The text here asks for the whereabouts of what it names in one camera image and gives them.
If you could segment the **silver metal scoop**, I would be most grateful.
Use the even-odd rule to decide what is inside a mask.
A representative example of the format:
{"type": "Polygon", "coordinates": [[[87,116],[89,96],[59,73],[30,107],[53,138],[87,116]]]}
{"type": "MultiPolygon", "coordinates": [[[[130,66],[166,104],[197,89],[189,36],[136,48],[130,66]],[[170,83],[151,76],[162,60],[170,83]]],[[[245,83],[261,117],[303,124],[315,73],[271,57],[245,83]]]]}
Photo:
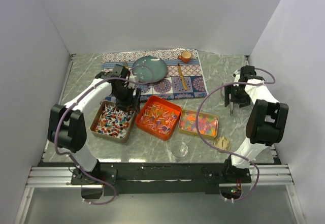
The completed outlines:
{"type": "Polygon", "coordinates": [[[223,91],[220,92],[221,98],[223,99],[224,106],[229,107],[230,115],[234,113],[234,103],[232,101],[232,85],[225,86],[223,91]]]}

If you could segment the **brown tin of lollipops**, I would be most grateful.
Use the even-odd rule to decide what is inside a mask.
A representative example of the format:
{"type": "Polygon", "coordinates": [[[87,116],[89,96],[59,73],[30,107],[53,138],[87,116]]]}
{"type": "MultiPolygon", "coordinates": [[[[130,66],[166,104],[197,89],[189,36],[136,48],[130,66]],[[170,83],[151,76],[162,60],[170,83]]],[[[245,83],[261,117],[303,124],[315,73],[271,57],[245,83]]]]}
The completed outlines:
{"type": "Polygon", "coordinates": [[[126,143],[129,139],[136,112],[124,112],[118,109],[115,103],[103,101],[90,126],[95,137],[105,140],[126,143]]]}

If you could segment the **orange tray of candies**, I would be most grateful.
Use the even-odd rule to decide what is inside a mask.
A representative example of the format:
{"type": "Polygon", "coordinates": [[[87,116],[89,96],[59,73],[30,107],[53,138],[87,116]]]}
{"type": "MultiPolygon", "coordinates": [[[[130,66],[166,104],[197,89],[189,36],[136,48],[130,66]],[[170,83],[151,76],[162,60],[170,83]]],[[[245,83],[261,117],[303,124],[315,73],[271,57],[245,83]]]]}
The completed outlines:
{"type": "Polygon", "coordinates": [[[161,139],[168,140],[178,123],[182,108],[152,95],[136,118],[139,129],[161,139]]]}

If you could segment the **gold tin of star candies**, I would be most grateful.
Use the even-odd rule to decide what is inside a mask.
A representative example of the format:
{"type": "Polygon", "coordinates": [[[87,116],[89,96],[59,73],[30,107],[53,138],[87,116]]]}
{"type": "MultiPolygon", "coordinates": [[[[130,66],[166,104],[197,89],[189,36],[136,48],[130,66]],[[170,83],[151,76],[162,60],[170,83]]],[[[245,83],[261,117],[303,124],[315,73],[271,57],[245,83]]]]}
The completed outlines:
{"type": "Polygon", "coordinates": [[[182,134],[198,136],[198,132],[206,139],[214,139],[218,134],[219,118],[216,115],[199,113],[197,111],[182,110],[178,131],[182,134]]]}

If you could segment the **clear plastic jar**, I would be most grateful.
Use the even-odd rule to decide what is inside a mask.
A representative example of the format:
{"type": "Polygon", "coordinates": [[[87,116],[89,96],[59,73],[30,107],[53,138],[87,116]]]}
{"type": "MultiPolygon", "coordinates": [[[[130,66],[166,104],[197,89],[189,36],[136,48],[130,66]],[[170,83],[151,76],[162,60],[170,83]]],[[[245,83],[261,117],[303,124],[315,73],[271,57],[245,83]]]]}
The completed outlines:
{"type": "Polygon", "coordinates": [[[184,142],[178,142],[171,146],[171,154],[175,162],[180,162],[188,155],[188,146],[184,142]]]}

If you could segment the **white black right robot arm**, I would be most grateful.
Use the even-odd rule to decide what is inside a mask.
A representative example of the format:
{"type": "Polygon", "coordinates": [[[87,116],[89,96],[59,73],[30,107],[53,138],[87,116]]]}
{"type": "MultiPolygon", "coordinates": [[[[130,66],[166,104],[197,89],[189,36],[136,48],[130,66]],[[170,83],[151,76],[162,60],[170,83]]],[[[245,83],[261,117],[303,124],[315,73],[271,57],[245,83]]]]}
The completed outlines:
{"type": "Polygon", "coordinates": [[[225,161],[226,167],[222,176],[227,182],[235,182],[246,175],[250,162],[267,147],[279,143],[284,134],[289,106],[279,102],[267,88],[265,79],[257,75],[257,68],[246,65],[237,70],[234,84],[224,88],[224,105],[233,104],[240,108],[253,104],[251,114],[246,125],[246,138],[234,155],[225,161]]]}

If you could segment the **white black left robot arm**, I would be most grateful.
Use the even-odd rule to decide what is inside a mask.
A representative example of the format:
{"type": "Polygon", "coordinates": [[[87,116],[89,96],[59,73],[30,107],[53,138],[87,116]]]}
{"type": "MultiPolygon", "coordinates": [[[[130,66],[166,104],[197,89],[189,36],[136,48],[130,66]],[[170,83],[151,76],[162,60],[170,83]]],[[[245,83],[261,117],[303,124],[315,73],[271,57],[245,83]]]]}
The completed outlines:
{"type": "Polygon", "coordinates": [[[102,178],[101,164],[86,145],[87,131],[85,115],[104,98],[112,95],[115,106],[121,111],[139,109],[139,79],[129,71],[100,72],[92,83],[77,97],[64,105],[54,105],[50,111],[48,140],[54,144],[58,155],[68,155],[83,172],[89,184],[102,178]]]}

